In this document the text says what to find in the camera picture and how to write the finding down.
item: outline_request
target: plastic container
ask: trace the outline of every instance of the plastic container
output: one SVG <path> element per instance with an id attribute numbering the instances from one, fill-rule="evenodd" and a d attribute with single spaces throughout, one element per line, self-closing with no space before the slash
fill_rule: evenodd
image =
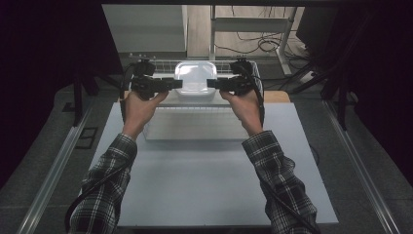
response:
<path id="1" fill-rule="evenodd" d="M 176 89 L 182 98 L 210 98 L 214 88 L 207 87 L 207 79 L 216 79 L 216 66 L 210 61 L 183 61 L 175 68 L 175 79 L 183 80 L 182 89 Z"/>

